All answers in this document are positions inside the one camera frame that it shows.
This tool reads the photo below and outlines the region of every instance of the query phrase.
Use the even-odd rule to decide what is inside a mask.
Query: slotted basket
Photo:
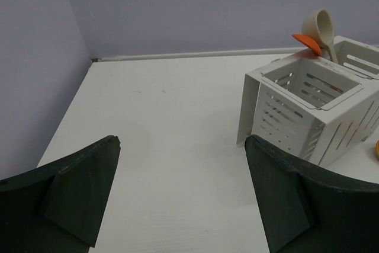
[[[328,166],[379,125],[379,50],[335,38],[340,65],[304,50],[247,73],[238,143],[257,134]]]

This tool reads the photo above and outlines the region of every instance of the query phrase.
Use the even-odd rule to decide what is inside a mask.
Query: table surface
[[[284,56],[92,65],[39,164],[108,134],[120,138],[90,253],[269,252],[236,136],[245,73]],[[379,182],[378,137],[375,132],[329,169]]]

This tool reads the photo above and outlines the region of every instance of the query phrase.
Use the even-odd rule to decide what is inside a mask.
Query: purple wall
[[[34,168],[91,62],[69,0],[0,0],[0,179]]]
[[[91,57],[293,47],[327,8],[336,34],[379,43],[379,0],[70,0]]]

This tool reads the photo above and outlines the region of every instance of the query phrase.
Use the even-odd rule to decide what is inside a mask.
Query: utensil holder
[[[247,73],[237,143],[257,134],[326,167],[372,135],[379,125],[379,52],[343,37],[335,48],[341,65],[307,49]]]

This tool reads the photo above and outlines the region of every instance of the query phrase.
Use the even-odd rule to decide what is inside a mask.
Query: measuring cup
[[[321,9],[309,15],[301,26],[304,35],[311,37],[320,47],[327,50],[331,61],[338,63],[334,50],[334,28],[327,10]]]

